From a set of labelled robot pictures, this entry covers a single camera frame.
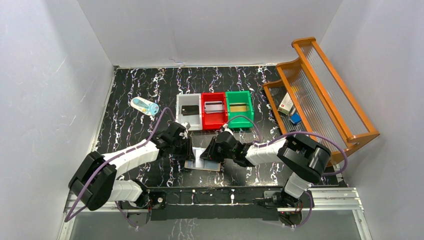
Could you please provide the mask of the grey cards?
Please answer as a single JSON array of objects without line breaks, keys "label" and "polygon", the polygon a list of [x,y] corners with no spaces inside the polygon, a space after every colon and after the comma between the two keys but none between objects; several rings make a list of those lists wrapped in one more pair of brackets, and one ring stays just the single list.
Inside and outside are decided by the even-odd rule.
[{"label": "grey cards", "polygon": [[221,113],[224,111],[224,103],[222,101],[205,101],[205,113]]}]

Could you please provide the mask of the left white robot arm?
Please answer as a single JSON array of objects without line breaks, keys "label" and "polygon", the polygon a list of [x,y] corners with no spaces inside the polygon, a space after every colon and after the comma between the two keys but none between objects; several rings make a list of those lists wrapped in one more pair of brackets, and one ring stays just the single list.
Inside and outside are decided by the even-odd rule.
[{"label": "left white robot arm", "polygon": [[146,207],[150,190],[137,180],[119,177],[141,165],[164,157],[194,159],[188,122],[173,121],[167,129],[156,132],[150,140],[123,150],[100,154],[90,152],[71,180],[68,188],[90,210],[95,211],[107,202],[129,202],[137,208]]}]

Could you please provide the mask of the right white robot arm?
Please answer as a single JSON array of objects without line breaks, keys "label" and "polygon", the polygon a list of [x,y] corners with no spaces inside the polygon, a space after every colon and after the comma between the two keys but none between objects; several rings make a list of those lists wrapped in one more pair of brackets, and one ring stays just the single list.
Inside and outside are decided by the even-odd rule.
[{"label": "right white robot arm", "polygon": [[295,207],[303,193],[319,183],[331,155],[326,146],[299,131],[260,144],[242,143],[232,133],[224,131],[212,138],[200,158],[217,163],[230,159],[245,168],[283,163],[292,174],[282,189],[281,199],[286,206]]}]

